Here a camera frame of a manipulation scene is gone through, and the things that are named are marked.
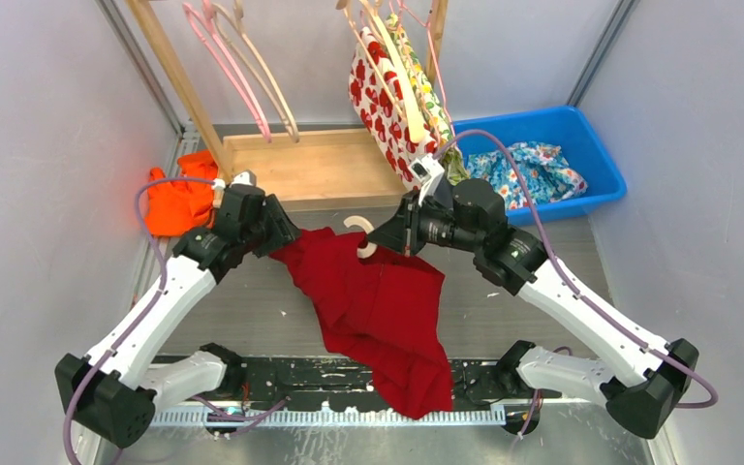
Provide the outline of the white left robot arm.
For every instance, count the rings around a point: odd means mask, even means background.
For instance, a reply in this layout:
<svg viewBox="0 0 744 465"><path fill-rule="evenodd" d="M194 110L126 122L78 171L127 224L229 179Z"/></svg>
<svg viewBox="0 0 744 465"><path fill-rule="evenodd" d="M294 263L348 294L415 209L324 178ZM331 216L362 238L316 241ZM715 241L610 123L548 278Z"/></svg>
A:
<svg viewBox="0 0 744 465"><path fill-rule="evenodd" d="M189 312L248 254L267 256L301 236L274 195L232 184L211 226L180 236L160 258L158 280L84 356L64 355L54 375L66 419L120 449L134 444L159 413L212 392L235 398L246 382L243 358L216 343L153 370L155 356Z"/></svg>

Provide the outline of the thick pink hanger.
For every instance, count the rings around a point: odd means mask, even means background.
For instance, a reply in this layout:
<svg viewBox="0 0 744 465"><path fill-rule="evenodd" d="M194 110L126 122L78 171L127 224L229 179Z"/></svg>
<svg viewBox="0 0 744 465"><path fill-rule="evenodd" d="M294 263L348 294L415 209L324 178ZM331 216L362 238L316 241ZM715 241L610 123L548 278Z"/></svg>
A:
<svg viewBox="0 0 744 465"><path fill-rule="evenodd" d="M212 2L202 1L199 9L196 9L189 2L184 2L182 11L196 37L206 47L232 87L239 94L263 138L267 142L272 142L271 131L263 108L219 31L217 13Z"/></svg>

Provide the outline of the lemon print skirt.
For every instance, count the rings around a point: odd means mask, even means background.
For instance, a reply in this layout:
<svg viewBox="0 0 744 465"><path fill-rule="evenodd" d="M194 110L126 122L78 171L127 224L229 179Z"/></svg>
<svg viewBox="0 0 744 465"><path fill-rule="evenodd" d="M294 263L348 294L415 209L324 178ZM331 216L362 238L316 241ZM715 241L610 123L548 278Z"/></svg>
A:
<svg viewBox="0 0 744 465"><path fill-rule="evenodd" d="M450 134L448 123L441 114L439 98L424 74L425 67L421 65L402 20L397 14L390 14L385 19L385 24L402 57L409 82L416 94L418 108L429 125L429 135L438 147L445 145L454 135ZM452 185L470 177L464 166L463 155L455 144L444 152L440 163Z"/></svg>

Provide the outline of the dark red cloth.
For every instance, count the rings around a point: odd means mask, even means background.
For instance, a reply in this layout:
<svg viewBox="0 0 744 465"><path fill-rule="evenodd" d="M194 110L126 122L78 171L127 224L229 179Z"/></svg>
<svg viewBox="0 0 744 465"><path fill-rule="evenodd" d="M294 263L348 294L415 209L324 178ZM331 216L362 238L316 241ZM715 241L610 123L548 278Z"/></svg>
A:
<svg viewBox="0 0 744 465"><path fill-rule="evenodd" d="M439 340L445 275L418 257L386 248L359 259L363 232L305 230L271 254L312 302L325 349L372 369L385 400L410 419L440 400L450 362Z"/></svg>

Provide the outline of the beige wooden hanger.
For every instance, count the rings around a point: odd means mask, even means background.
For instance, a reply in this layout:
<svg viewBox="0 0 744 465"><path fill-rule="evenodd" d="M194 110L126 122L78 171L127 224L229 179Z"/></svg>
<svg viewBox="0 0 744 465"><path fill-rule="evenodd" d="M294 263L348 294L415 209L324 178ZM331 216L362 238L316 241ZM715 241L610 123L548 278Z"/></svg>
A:
<svg viewBox="0 0 744 465"><path fill-rule="evenodd" d="M373 257L377 252L378 245L370 242L368 239L368 234L374 230L372 223L363 216L351 215L343 220L343 225L347 229L357 228L364 232L364 239L356 249L357 257L362 260Z"/></svg>
<svg viewBox="0 0 744 465"><path fill-rule="evenodd" d="M211 2L210 7L213 31L217 34L217 38L222 41L225 60L234 71L234 87L250 111L260 134L267 142L272 142L268 119L256 91L244 75L242 66L245 67L253 81L268 98L287 136L292 142L299 142L298 126L283 91L245 30L242 2L232 1L230 7L218 2Z"/></svg>

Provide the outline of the blue plastic bin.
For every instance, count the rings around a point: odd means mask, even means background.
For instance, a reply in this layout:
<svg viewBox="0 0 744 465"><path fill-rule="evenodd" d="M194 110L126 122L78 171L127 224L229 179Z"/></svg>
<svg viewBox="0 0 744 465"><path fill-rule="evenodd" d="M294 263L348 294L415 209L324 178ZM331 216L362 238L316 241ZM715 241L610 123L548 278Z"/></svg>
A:
<svg viewBox="0 0 744 465"><path fill-rule="evenodd" d="M620 170L578 108L559 106L457 120L453 129L485 130L504 145L537 141L562 148L570 167L587 181L587 192L573 200L539 206L540 219L545 223L586 216L627 193Z"/></svg>

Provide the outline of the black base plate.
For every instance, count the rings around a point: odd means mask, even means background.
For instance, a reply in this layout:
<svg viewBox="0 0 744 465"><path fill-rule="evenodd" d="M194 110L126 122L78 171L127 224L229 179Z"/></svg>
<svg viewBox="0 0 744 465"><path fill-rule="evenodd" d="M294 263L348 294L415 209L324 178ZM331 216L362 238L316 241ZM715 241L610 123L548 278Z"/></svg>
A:
<svg viewBox="0 0 744 465"><path fill-rule="evenodd" d="M511 391L499 382L496 362L489 359L452 358L450 385L440 388L440 400L418 405L428 415L442 412L474 412L498 404L527 406L533 392ZM394 411L385 400L372 369L345 357L248 356L241 364L238 384L222 386L199 397L208 402L244 402L251 410L266 410L285 399L285 408L315 412L328 407L344 413Z"/></svg>

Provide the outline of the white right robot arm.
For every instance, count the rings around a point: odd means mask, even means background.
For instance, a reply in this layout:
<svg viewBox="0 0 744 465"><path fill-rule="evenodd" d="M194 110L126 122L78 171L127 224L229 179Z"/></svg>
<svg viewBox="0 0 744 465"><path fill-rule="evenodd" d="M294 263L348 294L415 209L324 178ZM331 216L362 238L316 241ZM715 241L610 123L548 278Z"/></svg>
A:
<svg viewBox="0 0 744 465"><path fill-rule="evenodd" d="M449 204L407 193L368 239L403 256L427 244L470 252L486 281L544 311L594 352L580 358L516 341L494 371L510 397L549 390L588 400L628 432L653 439L688 390L698 349L685 339L666 341L583 290L540 237L510 224L501 197L484 181L454 186Z"/></svg>

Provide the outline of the thin pink wire hanger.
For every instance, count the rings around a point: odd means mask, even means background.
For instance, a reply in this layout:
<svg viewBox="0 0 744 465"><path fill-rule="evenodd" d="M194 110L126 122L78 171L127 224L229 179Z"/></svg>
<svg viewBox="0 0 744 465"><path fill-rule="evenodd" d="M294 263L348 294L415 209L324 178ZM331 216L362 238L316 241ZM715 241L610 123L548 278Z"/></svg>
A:
<svg viewBox="0 0 744 465"><path fill-rule="evenodd" d="M426 19L421 19L418 14L407 6L406 1L397 1L397 14L398 16L402 16L406 13L426 32L428 51L424 74L439 98L441 114L448 123L450 134L453 136L454 130L451 125L448 97L440 69L440 54L445 35L448 5L449 2L446 0L432 1L428 8Z"/></svg>

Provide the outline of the orange cloth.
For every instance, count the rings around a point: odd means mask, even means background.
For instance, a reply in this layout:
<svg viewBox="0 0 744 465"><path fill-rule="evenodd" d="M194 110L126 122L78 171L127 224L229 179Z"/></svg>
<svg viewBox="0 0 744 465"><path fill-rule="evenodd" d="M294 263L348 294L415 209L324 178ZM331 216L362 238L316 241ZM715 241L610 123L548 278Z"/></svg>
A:
<svg viewBox="0 0 744 465"><path fill-rule="evenodd" d="M182 177L214 180L218 166L209 150L177 160ZM213 188L197 181L173 180L147 190L148 207L144 222L154 236L177 237L210 220Z"/></svg>

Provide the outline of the blue floral cloth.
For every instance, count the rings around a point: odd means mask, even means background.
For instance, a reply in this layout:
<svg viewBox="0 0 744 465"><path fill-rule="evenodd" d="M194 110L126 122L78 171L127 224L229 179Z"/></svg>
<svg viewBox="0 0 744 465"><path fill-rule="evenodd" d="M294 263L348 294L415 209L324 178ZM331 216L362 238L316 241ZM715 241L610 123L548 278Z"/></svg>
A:
<svg viewBox="0 0 744 465"><path fill-rule="evenodd" d="M588 182L570 166L559 145L524 141L507 149L525 180L532 203L574 199L588 190ZM472 177L488 181L504 199L507 210L528 206L517 173L502 151L468 155L465 168Z"/></svg>

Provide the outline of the red poppy print cloth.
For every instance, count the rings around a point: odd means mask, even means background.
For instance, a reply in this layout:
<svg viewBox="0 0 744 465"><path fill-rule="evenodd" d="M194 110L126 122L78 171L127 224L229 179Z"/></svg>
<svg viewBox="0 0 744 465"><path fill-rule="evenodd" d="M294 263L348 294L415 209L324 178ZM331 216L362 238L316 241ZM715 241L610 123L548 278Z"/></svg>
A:
<svg viewBox="0 0 744 465"><path fill-rule="evenodd" d="M410 172L409 165L416 158L434 152L438 146L429 135L428 125L424 126L426 135L421 142L415 144L408 140L410 131L407 124L384 90L387 86L397 97L401 96L400 84L386 48L369 28L364 27L359 33L374 58L374 65L357 44L348 79L350 102L403 185L409 190L417 189L419 182Z"/></svg>

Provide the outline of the cream wooden hanger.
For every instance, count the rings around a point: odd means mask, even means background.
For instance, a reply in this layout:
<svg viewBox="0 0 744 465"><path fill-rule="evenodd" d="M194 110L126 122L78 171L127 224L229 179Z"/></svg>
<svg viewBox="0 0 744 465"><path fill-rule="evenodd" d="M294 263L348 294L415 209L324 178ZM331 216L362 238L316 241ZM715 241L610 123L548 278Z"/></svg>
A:
<svg viewBox="0 0 744 465"><path fill-rule="evenodd" d="M336 1L335 9L344 14L350 29L356 36L357 43L361 46L363 52L366 53L367 59L370 61L370 63L374 65L374 58L366 48L364 41L359 33L360 29L356 25L355 15L353 15L352 13L352 2L353 1ZM369 1L358 2L361 4L362 10L366 13L366 16L370 18L370 27L373 31L375 31L375 33L377 33L376 38L380 36L379 40L384 44L386 48L387 56L392 63L392 69L394 70L395 75L397 76L397 81L400 84L400 97L397 97L395 92L391 92L387 86L385 86L384 89L385 93L393 102L396 112L401 116L403 120L405 120L407 124L407 128L410 131L408 140L411 143L417 144L421 142L426 135L426 129L423 126L425 120L419 109L415 93L412 90L411 85L409 85L410 82L408 80L408 76L400 52L388 32L386 24L378 13L379 3L376 3L373 7L369 3Z"/></svg>

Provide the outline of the wooden hanger rack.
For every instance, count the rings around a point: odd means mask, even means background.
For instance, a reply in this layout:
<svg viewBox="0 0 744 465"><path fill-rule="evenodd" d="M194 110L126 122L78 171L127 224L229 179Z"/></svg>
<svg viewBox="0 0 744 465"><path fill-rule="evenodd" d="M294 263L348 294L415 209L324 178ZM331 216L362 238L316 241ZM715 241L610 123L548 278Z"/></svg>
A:
<svg viewBox="0 0 744 465"><path fill-rule="evenodd" d="M220 137L149 2L127 6L224 179L249 169L294 211L394 205L416 190L403 185L362 129L304 131L299 142Z"/></svg>

